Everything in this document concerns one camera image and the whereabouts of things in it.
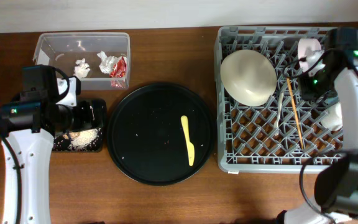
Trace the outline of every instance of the wooden table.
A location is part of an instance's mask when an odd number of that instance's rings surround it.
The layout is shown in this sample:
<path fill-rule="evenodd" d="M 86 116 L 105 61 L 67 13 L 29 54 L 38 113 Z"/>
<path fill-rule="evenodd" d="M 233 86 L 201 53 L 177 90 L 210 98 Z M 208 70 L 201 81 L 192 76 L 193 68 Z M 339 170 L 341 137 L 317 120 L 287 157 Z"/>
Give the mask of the wooden table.
<path fill-rule="evenodd" d="M 358 23 L 297 24 L 310 25 L 358 28 Z M 218 27 L 119 32 L 131 37 L 130 88 L 84 91 L 83 95 L 104 98 L 111 114 L 132 90 L 153 82 L 173 82 L 199 94 L 216 115 L 213 47 Z M 33 65 L 39 35 L 0 34 L 0 106 L 22 90 L 21 68 Z M 4 167 L 0 146 L 0 222 Z M 306 176 L 310 195 L 315 177 Z M 216 150 L 196 175 L 167 187 L 126 177 L 114 165 L 106 145 L 98 153 L 52 153 L 49 182 L 53 223 L 255 223 L 303 203 L 298 175 L 226 174 L 218 167 Z"/>

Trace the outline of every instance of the yellow plastic utensil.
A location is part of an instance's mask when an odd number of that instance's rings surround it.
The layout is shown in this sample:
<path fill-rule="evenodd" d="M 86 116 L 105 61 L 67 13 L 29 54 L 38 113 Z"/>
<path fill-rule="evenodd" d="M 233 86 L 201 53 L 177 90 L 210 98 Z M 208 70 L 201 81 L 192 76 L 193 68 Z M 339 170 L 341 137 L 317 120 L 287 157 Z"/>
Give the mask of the yellow plastic utensil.
<path fill-rule="evenodd" d="M 183 128 L 183 132 L 185 133 L 185 139 L 186 139 L 186 147 L 187 147 L 187 154 L 189 157 L 189 166 L 193 166 L 194 163 L 194 145 L 190 142 L 190 136 L 189 136 L 189 121 L 187 119 L 187 116 L 183 115 L 180 118 L 181 126 Z"/>

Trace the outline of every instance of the dish rack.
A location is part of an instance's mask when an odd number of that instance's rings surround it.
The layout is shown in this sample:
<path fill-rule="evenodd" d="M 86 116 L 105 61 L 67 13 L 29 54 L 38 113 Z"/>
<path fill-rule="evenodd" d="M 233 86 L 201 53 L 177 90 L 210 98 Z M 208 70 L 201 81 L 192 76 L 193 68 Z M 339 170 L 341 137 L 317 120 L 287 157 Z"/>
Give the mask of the dish rack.
<path fill-rule="evenodd" d="M 218 164 L 224 172 L 299 173 L 302 162 L 325 151 L 342 147 L 343 131 L 330 131 L 319 122 L 327 115 L 324 110 L 337 102 L 303 101 L 296 79 L 291 87 L 296 103 L 304 150 L 296 128 L 287 80 L 283 77 L 286 64 L 297 59 L 301 38 L 324 41 L 335 27 L 222 27 L 214 46 L 214 72 L 218 98 Z M 273 65 L 277 87 L 273 96 L 262 106 L 242 105 L 225 91 L 220 75 L 221 63 L 229 54 L 242 49 L 256 50 Z M 295 64 L 286 74 L 299 75 Z M 281 116 L 277 129 L 273 128 L 278 111 L 278 95 L 284 92 Z M 340 159 L 340 155 L 321 156 L 307 166 L 306 173 L 318 173 Z"/>

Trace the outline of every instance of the white wall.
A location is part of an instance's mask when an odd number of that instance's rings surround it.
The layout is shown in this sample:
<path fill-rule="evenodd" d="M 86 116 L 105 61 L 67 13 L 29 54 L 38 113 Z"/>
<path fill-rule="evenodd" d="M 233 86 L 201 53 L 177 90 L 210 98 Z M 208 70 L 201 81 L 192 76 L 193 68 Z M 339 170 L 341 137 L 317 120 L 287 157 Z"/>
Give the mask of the white wall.
<path fill-rule="evenodd" d="M 0 32 L 358 21 L 358 0 L 0 0 Z"/>

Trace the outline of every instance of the black round plate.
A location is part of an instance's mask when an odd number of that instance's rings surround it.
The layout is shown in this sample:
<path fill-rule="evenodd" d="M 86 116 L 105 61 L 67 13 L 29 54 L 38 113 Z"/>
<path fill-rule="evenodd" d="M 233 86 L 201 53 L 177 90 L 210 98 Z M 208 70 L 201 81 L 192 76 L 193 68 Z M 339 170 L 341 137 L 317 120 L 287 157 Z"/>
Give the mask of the black round plate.
<path fill-rule="evenodd" d="M 195 161 L 189 166 L 180 118 L 186 115 Z M 125 97 L 109 121 L 110 156 L 130 178 L 169 185 L 195 174 L 214 147 L 216 126 L 203 100 L 176 84 L 156 83 Z"/>

